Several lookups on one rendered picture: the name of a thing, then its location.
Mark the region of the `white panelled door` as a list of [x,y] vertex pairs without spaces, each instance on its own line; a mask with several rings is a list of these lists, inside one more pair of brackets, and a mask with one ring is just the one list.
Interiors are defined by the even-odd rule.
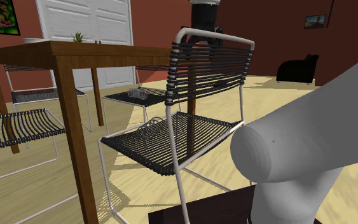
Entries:
[[[130,0],[36,0],[43,38],[72,42],[77,32],[83,42],[133,45]],[[76,88],[93,90],[90,69],[73,69]],[[135,83],[134,67],[97,68],[99,88]]]

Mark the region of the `small green plant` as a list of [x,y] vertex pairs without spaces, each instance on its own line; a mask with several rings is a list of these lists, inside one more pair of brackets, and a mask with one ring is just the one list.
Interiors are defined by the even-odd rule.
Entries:
[[83,43],[83,42],[86,41],[84,39],[84,35],[82,33],[80,33],[80,32],[76,32],[71,37],[72,37],[72,42],[75,42],[75,43]]

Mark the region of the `brown wooden table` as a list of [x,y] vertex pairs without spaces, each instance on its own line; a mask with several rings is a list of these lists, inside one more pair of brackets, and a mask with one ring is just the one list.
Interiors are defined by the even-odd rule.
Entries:
[[[85,224],[99,224],[86,145],[81,126],[73,69],[168,64],[169,48],[44,41],[0,48],[0,64],[52,69],[57,82],[72,168]],[[0,86],[0,112],[7,107]]]

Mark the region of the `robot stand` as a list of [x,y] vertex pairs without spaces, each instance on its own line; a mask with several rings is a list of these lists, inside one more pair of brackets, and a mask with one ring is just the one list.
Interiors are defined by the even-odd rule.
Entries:
[[[189,224],[297,224],[293,221],[255,220],[252,211],[255,186],[187,202]],[[149,224],[186,224],[182,205],[148,214]]]

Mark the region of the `black corded metal chair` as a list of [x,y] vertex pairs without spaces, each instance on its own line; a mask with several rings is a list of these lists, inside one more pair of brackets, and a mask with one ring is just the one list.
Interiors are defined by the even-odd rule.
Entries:
[[[184,35],[222,39],[223,44],[182,43]],[[106,145],[162,176],[174,175],[186,224],[189,215],[180,171],[222,143],[245,122],[230,123],[193,113],[172,112],[172,106],[242,88],[254,47],[255,42],[249,39],[183,27],[172,43],[162,130],[146,139],[136,133],[143,125],[139,124],[97,141],[99,146]]]
[[19,104],[29,104],[34,102],[43,102],[43,101],[54,101],[59,99],[57,89],[55,87],[46,87],[46,88],[33,88],[33,89],[23,89],[23,90],[14,90],[13,85],[10,79],[10,72],[16,71],[41,71],[43,68],[35,67],[22,67],[22,66],[11,66],[4,65],[4,70],[6,72],[8,83],[11,89],[12,97],[12,108],[14,112],[18,112]]
[[56,162],[60,158],[56,137],[64,133],[64,124],[46,108],[0,114],[0,149],[20,144],[28,148],[30,142],[50,138],[54,152],[51,159],[10,169],[0,175],[0,179]]
[[127,95],[127,92],[120,92],[120,93],[115,93],[115,94],[111,94],[111,95],[105,95],[102,98],[102,107],[103,107],[103,112],[104,112],[104,119],[106,121],[106,132],[107,134],[109,134],[109,127],[108,127],[108,123],[107,123],[107,114],[106,114],[106,107],[105,107],[105,100],[110,100],[110,101],[114,101],[114,102],[120,102],[120,103],[124,103],[124,104],[129,104],[129,105],[133,105],[133,106],[138,106],[140,108],[142,108],[143,110],[143,123],[146,123],[149,118],[148,118],[148,112],[147,112],[147,107],[155,105],[155,104],[159,104],[161,102],[163,102],[165,100],[165,91],[162,89],[158,89],[158,88],[149,88],[149,87],[143,87],[140,83],[140,78],[139,78],[139,72],[138,70],[143,70],[143,71],[168,71],[169,67],[168,65],[157,65],[157,66],[135,66],[134,68],[135,70],[135,77],[137,78],[137,84],[138,87],[140,89],[143,89],[147,92],[148,94],[148,98],[146,100],[142,100],[142,99],[138,99],[138,98],[133,98],[133,97],[129,97]]

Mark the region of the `small landscape wall picture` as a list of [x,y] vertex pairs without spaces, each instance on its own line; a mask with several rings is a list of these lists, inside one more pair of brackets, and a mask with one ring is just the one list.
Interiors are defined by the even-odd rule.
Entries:
[[305,18],[304,29],[320,29],[324,27],[326,16],[313,15]]

